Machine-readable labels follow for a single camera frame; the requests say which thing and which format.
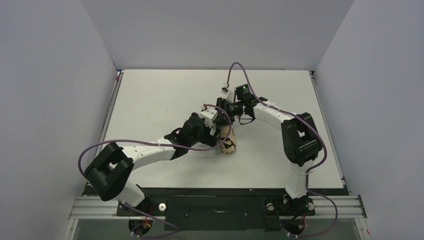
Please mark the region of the beige patterned umbrella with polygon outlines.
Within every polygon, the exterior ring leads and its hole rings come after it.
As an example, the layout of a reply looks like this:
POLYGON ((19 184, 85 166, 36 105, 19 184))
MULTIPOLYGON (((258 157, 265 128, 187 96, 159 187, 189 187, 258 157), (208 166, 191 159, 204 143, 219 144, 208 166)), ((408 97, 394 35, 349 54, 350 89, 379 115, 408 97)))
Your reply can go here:
POLYGON ((236 152, 237 139, 234 133, 234 129, 229 125, 224 125, 221 127, 219 141, 223 142, 220 146, 220 150, 223 154, 230 155, 236 152))

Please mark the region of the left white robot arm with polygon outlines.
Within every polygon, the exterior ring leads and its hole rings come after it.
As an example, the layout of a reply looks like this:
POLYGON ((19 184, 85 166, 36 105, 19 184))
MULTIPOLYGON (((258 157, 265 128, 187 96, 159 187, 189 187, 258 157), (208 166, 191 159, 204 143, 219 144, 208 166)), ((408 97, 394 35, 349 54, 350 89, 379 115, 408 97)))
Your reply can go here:
POLYGON ((182 157, 193 146, 202 143, 217 145, 213 131, 215 109, 192 113, 182 127, 153 142, 134 142, 133 146, 119 146, 116 140, 104 142, 104 148, 82 172, 102 201, 116 199, 132 207, 145 201, 146 195, 135 183, 129 181, 131 173, 159 161, 182 157))

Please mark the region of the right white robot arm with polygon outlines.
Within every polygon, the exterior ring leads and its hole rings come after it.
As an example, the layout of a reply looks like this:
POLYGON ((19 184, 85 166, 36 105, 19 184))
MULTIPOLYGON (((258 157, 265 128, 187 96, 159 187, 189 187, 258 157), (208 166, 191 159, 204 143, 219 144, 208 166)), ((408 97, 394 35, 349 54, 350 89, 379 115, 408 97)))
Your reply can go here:
POLYGON ((316 125, 312 116, 305 112, 292 116, 265 97, 256 98, 247 84, 229 89, 227 84, 221 89, 225 98, 218 98, 217 105, 225 110, 233 121, 243 114, 253 120, 261 120, 281 131, 283 151, 290 161, 286 193, 291 199, 300 199, 308 192, 307 170, 323 149, 316 136, 316 125))

